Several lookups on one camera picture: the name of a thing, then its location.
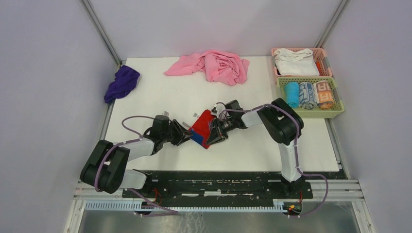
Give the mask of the red blue patterned towel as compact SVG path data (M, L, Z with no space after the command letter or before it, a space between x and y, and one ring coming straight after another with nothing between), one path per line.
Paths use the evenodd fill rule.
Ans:
M210 110L204 110L189 129L189 132L192 134L190 139L205 149L210 147L206 142L210 136L210 124L214 118L215 116L211 114Z

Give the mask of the purple cloth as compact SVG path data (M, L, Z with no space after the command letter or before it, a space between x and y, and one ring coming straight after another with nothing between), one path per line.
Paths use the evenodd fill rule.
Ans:
M126 65L121 66L115 73L114 81L108 86L104 102L109 103L112 100L126 97L136 88L139 77L140 73L135 69Z

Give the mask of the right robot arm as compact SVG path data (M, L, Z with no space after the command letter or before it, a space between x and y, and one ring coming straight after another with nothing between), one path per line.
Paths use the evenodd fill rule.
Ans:
M297 181L302 177L302 172L299 168L296 146L304 123L282 98L251 110L242 109L238 100L226 103L224 109L208 123L210 133L205 143L209 146L223 142L234 129L248 129L260 124L264 125L279 146L281 175L286 181L280 186L281 193L287 198L293 198L300 192Z

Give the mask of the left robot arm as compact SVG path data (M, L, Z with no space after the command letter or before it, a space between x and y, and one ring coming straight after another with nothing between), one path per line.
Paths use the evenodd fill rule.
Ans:
M152 126L136 139L113 143L100 140L84 165L80 180L93 186L97 192L113 194L118 189L134 188L140 197L148 197L153 185L146 175L127 169L128 162L158 153L166 143L179 146L188 141L192 133L177 120L156 115Z

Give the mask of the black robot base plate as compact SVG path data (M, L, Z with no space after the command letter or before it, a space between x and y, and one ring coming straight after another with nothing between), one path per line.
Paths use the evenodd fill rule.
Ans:
M138 190L162 207L272 207L274 200L309 200L310 183L289 184L278 172L144 171Z

